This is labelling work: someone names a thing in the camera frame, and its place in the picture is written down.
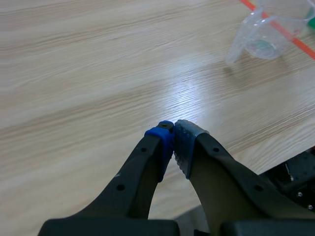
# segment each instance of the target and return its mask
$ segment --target transparent plastic object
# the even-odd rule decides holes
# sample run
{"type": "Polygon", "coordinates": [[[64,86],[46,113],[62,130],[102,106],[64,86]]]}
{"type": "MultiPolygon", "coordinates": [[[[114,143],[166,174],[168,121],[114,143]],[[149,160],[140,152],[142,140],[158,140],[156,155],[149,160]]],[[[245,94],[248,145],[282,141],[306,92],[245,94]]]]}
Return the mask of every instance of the transparent plastic object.
{"type": "Polygon", "coordinates": [[[315,0],[259,0],[242,22],[226,64],[234,63],[244,49],[256,58],[279,57],[313,17],[315,0]]]}

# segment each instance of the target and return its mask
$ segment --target screw hole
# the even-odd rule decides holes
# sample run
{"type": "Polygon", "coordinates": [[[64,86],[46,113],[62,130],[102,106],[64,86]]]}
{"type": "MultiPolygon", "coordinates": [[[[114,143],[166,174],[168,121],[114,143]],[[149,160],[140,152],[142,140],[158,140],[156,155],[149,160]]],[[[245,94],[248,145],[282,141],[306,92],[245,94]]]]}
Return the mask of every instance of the screw hole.
{"type": "Polygon", "coordinates": [[[261,186],[260,186],[260,185],[258,185],[258,184],[255,184],[254,189],[255,189],[255,190],[257,190],[258,192],[262,192],[262,191],[264,191],[264,188],[263,188],[263,187],[261,187],[261,186]]]}
{"type": "Polygon", "coordinates": [[[125,189],[125,186],[123,184],[119,184],[119,185],[117,185],[116,189],[118,191],[123,191],[125,189]]]}

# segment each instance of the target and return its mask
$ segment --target wood grain surface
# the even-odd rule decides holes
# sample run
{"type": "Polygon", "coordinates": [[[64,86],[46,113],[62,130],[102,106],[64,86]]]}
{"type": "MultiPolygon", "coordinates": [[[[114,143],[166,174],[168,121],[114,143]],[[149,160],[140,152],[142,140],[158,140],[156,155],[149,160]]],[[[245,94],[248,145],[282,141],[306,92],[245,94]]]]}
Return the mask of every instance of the wood grain surface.
{"type": "MultiPolygon", "coordinates": [[[[34,236],[90,203],[146,130],[189,119],[257,173],[315,144],[315,62],[224,57],[237,0],[1,3],[0,231],[34,236]]],[[[315,49],[315,37],[302,40],[315,49]]],[[[172,160],[151,218],[199,200],[172,160]]]]}

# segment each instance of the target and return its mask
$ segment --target black plastic mount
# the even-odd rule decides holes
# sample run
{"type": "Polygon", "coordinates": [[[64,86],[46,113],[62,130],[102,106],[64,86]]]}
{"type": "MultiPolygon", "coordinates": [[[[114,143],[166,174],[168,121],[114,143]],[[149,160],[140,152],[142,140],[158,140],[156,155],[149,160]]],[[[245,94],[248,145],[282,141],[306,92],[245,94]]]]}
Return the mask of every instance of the black plastic mount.
{"type": "MultiPolygon", "coordinates": [[[[173,124],[157,126],[173,133],[173,124]]],[[[152,197],[161,178],[163,140],[146,134],[101,194],[86,208],[64,219],[44,223],[39,236],[176,236],[172,220],[148,220],[152,197]]]]}

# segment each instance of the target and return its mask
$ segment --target green object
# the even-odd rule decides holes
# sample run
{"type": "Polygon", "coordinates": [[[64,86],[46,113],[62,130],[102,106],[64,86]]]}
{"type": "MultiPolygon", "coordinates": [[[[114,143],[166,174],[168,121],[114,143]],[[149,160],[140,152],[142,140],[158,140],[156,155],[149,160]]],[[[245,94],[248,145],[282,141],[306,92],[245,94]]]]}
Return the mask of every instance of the green object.
{"type": "Polygon", "coordinates": [[[310,20],[309,25],[315,29],[315,18],[310,20]]]}

